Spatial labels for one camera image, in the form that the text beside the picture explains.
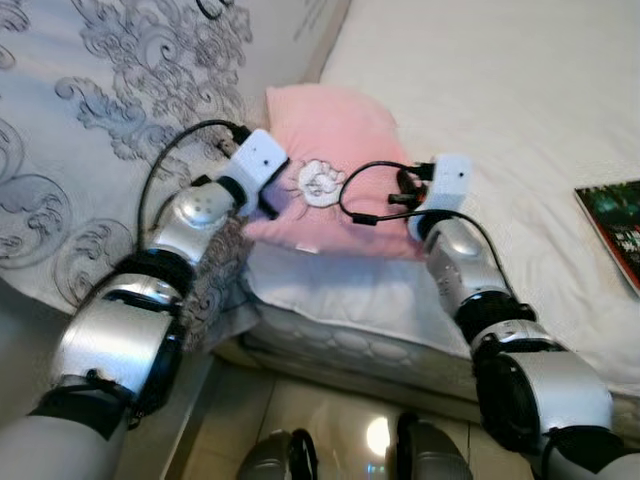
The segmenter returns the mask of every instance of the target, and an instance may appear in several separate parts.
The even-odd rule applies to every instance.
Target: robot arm
[[[537,322],[488,245],[458,218],[418,219],[444,309],[471,348],[487,432],[545,480],[621,480],[640,454],[611,432],[612,399],[596,372]]]
[[[215,182],[165,207],[149,245],[94,289],[63,334],[52,389],[0,432],[2,480],[102,480],[113,476],[126,431],[166,401],[181,359],[178,322],[211,238],[286,166],[286,153],[253,132]]]

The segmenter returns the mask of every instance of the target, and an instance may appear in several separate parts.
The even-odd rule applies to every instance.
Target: book cover
[[[640,180],[577,188],[585,214],[640,296]]]

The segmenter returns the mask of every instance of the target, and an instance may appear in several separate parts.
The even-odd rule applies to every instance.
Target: mattress
[[[520,298],[600,373],[616,394],[618,420],[635,432],[640,302],[584,218],[573,189],[640,178],[638,18],[632,0],[398,1],[392,7],[356,0],[322,76],[324,83],[357,88],[386,105],[415,161],[443,151],[474,160],[462,210],[491,233]],[[344,286],[336,284],[334,298],[340,295]],[[271,303],[264,295],[262,300]],[[299,300],[290,305],[304,310]],[[340,356],[343,366],[359,363],[364,371],[368,364],[372,372],[384,369],[388,358],[384,348],[364,345],[383,337],[413,365],[419,363],[414,346],[446,352],[452,365],[465,354],[452,351],[451,342],[399,340],[354,328],[353,319],[337,325],[339,312],[321,313],[276,315],[251,336],[299,355],[315,352],[319,365]],[[323,320],[362,340],[352,339],[362,346],[359,353],[335,338],[340,348],[327,349],[331,330],[318,326]],[[313,346],[322,338],[325,354]],[[464,396],[464,376],[452,367],[449,380],[446,361],[435,365],[431,370],[443,377],[431,386]],[[413,371],[408,365],[402,375]]]
[[[410,408],[480,423],[470,360],[417,342],[323,325],[304,315],[257,301],[234,310],[258,316],[258,325],[217,353],[234,363],[386,399]],[[613,394],[613,428],[640,442],[640,401]]]

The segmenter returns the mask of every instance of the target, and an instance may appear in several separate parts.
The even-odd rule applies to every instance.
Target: pillow
[[[264,192],[279,218],[253,218],[247,236],[312,253],[420,257],[421,246],[404,220],[354,225],[338,205],[342,184],[361,165],[409,164],[384,107],[361,93],[324,85],[269,88],[267,107],[271,134],[291,162]],[[402,211],[387,203],[388,194],[399,192],[396,173],[389,167],[362,173],[349,184],[345,206],[374,215]]]

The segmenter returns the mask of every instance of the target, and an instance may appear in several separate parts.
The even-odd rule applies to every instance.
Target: wire
[[[220,0],[220,3],[222,3],[222,5],[224,5],[225,7],[229,8],[230,6],[233,5],[233,0]],[[220,9],[218,11],[217,14],[211,14],[209,12],[209,10],[206,9],[206,7],[202,4],[202,0],[196,0],[196,5],[198,6],[198,10],[200,10],[200,12],[208,19],[208,20],[217,20],[218,18],[220,18],[220,15],[222,15],[222,9]]]
[[[171,152],[171,150],[173,150],[182,140],[184,140],[186,137],[188,137],[189,135],[191,135],[192,133],[201,130],[203,128],[206,127],[213,127],[213,126],[223,126],[223,127],[227,127],[229,130],[231,130],[231,133],[233,135],[233,139],[236,143],[240,144],[244,141],[244,139],[246,139],[247,135],[247,131],[248,129],[244,126],[240,126],[240,125],[236,125],[233,122],[228,122],[226,120],[205,120],[203,122],[200,123],[196,123],[195,125],[183,130],[182,132],[180,132],[178,135],[176,135],[174,137],[173,140],[171,140],[163,149],[162,151],[158,154],[158,156],[156,157],[153,166],[151,167],[151,171],[149,172],[149,174],[147,175],[147,179],[144,182],[144,186],[142,187],[142,193],[140,194],[140,202],[138,203],[138,225],[137,225],[137,231],[138,231],[138,238],[137,238],[137,250],[138,252],[141,252],[144,250],[144,233],[145,233],[145,227],[144,227],[144,218],[145,218],[145,206],[146,206],[146,202],[147,202],[147,196],[149,195],[149,189],[151,188],[151,182],[153,181],[156,173],[158,172],[158,170],[160,170],[160,167],[162,166],[162,162],[164,161],[164,159],[167,157],[167,155],[169,155],[169,152]]]
[[[395,215],[385,215],[385,216],[369,215],[369,214],[366,214],[366,213],[358,213],[358,212],[352,212],[352,211],[348,210],[344,206],[344,202],[343,202],[343,197],[344,197],[344,194],[345,194],[345,192],[347,190],[347,187],[354,180],[354,178],[357,177],[360,173],[362,173],[363,171],[365,171],[365,170],[367,170],[369,168],[373,168],[373,167],[395,167],[395,168],[398,168],[400,170],[404,170],[406,172],[413,173],[415,175],[419,175],[421,177],[422,177],[421,173],[432,171],[431,168],[433,168],[433,166],[431,168],[425,168],[424,166],[410,167],[410,166],[407,166],[407,165],[403,165],[401,163],[387,162],[387,161],[371,162],[371,163],[367,163],[365,165],[362,165],[360,168],[356,169],[349,176],[349,178],[347,178],[345,180],[344,184],[342,185],[342,189],[340,190],[340,196],[338,197],[338,205],[340,206],[340,209],[345,213],[345,215],[351,217],[351,219],[354,221],[354,223],[361,223],[361,224],[364,224],[364,225],[371,225],[371,226],[375,226],[378,222],[386,222],[388,220],[398,220],[398,219],[402,219],[402,218],[410,218],[410,217],[415,217],[415,216],[418,216],[418,215],[429,215],[429,214],[442,215],[442,216],[448,216],[448,217],[455,217],[455,218],[459,218],[461,220],[465,220],[465,221],[469,222],[471,225],[473,225],[478,230],[478,232],[480,232],[480,234],[484,238],[485,242],[487,242],[487,245],[489,246],[489,250],[491,251],[491,255],[493,256],[493,260],[494,260],[494,262],[496,264],[496,268],[498,269],[498,271],[502,275],[502,278],[504,279],[504,284],[507,287],[507,290],[510,292],[511,296],[513,297],[513,299],[515,301],[518,301],[518,298],[517,298],[516,293],[515,293],[515,291],[513,289],[513,286],[511,285],[511,282],[509,281],[509,277],[507,276],[507,274],[506,274],[506,272],[504,270],[504,265],[502,264],[502,261],[500,260],[500,256],[498,254],[498,250],[497,250],[496,246],[494,245],[493,241],[491,240],[491,237],[489,236],[487,231],[484,229],[484,227],[482,225],[480,225],[480,223],[478,223],[476,220],[471,218],[470,216],[465,215],[464,213],[456,212],[455,210],[442,210],[442,209],[414,210],[414,211],[411,211],[411,212],[404,212],[404,213],[398,213],[398,214],[395,214]]]

